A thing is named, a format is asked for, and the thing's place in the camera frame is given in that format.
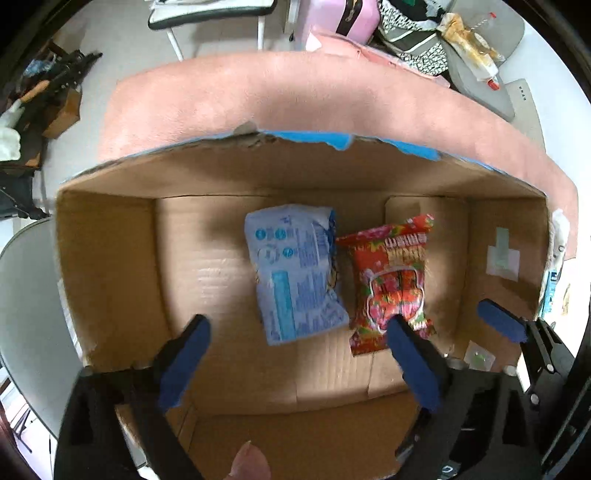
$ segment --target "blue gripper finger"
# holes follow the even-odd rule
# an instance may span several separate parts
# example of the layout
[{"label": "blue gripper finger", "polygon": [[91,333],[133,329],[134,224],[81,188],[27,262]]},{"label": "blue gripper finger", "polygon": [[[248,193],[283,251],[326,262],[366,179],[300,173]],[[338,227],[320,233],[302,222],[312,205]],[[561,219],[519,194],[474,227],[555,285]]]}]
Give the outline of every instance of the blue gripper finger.
[{"label": "blue gripper finger", "polygon": [[195,315],[183,333],[168,341],[154,359],[152,367],[160,387],[158,407],[162,412],[180,405],[211,338],[209,320],[203,315]]},{"label": "blue gripper finger", "polygon": [[441,404],[441,392],[437,375],[429,368],[428,360],[417,349],[411,335],[422,340],[408,326],[402,315],[395,315],[387,324],[386,341],[392,356],[404,373],[404,381],[418,403],[431,412]]},{"label": "blue gripper finger", "polygon": [[491,299],[478,302],[477,312],[482,320],[511,342],[521,343],[527,340],[523,322]]}]

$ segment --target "pink fabric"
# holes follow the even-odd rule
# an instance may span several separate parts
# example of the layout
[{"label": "pink fabric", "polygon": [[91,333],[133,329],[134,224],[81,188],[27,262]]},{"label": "pink fabric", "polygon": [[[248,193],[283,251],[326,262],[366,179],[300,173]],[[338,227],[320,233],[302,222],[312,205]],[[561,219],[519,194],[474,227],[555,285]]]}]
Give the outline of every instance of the pink fabric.
[{"label": "pink fabric", "polygon": [[564,210],[571,224],[567,258],[576,252],[577,190],[545,152],[459,93],[358,59],[266,51],[140,73],[115,89],[99,158],[232,132],[246,122],[264,130],[388,138],[489,164],[545,192],[552,210]]},{"label": "pink fabric", "polygon": [[310,32],[310,37],[314,37],[316,41],[308,41],[306,44],[306,51],[330,53],[333,55],[340,55],[341,57],[367,60],[372,63],[378,63],[395,69],[405,69],[409,72],[413,72],[415,75],[437,82],[444,87],[449,87],[449,82],[442,76],[433,77],[425,75],[424,73],[406,65],[398,57],[388,55],[383,51],[368,47],[367,45],[361,45],[350,38],[339,35],[338,33],[313,28],[312,32]]}]

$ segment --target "sticker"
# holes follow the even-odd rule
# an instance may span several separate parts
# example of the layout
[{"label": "sticker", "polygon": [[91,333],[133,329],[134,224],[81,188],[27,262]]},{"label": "sticker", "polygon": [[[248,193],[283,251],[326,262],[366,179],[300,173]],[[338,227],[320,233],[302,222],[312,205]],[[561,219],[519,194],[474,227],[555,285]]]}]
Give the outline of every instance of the sticker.
[{"label": "sticker", "polygon": [[492,365],[495,363],[496,357],[487,349],[481,347],[477,343],[468,343],[464,361],[473,370],[480,370],[481,372],[490,372]]},{"label": "sticker", "polygon": [[519,250],[509,248],[509,230],[496,229],[496,245],[488,246],[486,273],[507,280],[519,280]]}]

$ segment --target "pink suitcase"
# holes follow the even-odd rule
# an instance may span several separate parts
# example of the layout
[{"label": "pink suitcase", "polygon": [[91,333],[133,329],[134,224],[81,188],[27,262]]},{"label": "pink suitcase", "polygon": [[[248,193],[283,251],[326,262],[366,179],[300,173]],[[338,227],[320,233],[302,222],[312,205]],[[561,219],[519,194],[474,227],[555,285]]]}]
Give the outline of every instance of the pink suitcase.
[{"label": "pink suitcase", "polygon": [[300,0],[294,36],[302,50],[312,27],[365,44],[378,23],[378,0]]}]

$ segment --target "blue snack bag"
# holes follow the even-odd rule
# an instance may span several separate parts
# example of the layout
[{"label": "blue snack bag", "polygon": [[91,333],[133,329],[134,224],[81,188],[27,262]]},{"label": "blue snack bag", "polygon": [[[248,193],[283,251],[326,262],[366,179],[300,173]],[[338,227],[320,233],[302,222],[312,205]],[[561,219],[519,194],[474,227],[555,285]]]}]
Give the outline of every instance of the blue snack bag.
[{"label": "blue snack bag", "polygon": [[249,213],[244,233],[269,345],[349,323],[336,292],[335,212],[283,205]]}]

